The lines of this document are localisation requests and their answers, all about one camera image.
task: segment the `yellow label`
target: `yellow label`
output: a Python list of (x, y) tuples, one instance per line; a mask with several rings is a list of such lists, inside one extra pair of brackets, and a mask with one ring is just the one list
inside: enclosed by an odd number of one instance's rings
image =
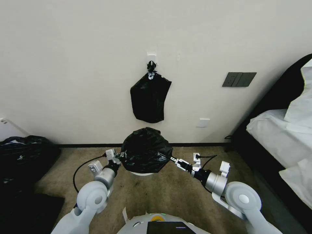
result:
[(155, 215), (154, 217), (152, 217), (151, 221), (165, 221), (165, 219), (160, 215)]

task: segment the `pillow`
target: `pillow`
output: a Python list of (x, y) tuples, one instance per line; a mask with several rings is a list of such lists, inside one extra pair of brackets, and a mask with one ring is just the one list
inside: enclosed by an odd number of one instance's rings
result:
[(312, 128), (312, 59), (301, 68), (301, 74), (305, 81), (304, 90), (290, 103), (284, 120)]

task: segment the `baseboard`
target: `baseboard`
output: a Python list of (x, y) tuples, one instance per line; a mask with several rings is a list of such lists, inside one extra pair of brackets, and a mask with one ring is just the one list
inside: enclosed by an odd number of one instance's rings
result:
[[(120, 144), (58, 144), (60, 148), (121, 147)], [(172, 147), (227, 146), (229, 143), (170, 143)]]

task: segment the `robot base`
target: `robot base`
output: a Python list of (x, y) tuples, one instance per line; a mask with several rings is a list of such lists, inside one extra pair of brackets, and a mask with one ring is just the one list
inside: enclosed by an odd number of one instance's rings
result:
[[(155, 232), (153, 228), (151, 228), (151, 225), (149, 222), (157, 222), (157, 226), (160, 226), (161, 230), (168, 230), (168, 232), (164, 233), (170, 233), (172, 229), (178, 228), (178, 229), (184, 229), (184, 231), (181, 230), (181, 233), (185, 234), (210, 234), (209, 232), (206, 232), (196, 226), (194, 226), (191, 223), (186, 222), (185, 220), (175, 217), (168, 214), (145, 214), (141, 216), (135, 216), (131, 220), (127, 220), (125, 215), (125, 210), (123, 212), (124, 218), (126, 221), (126, 224), (119, 230), (117, 234), (154, 234), (154, 233), (160, 233), (159, 229)], [(175, 222), (173, 225), (163, 225), (164, 223), (169, 224)]]

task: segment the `black bed frame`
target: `black bed frame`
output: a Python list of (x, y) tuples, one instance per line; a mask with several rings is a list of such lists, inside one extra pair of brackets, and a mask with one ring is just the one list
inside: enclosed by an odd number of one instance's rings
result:
[(312, 54), (309, 54), (289, 67), (232, 136), (233, 147), (251, 169), (260, 172), (278, 198), (308, 233), (312, 233), (312, 210), (280, 177), (279, 171), (285, 168), (246, 131), (246, 126), (250, 119), (267, 110), (287, 109), (290, 102), (301, 95), (304, 80), (300, 69), (311, 59)]

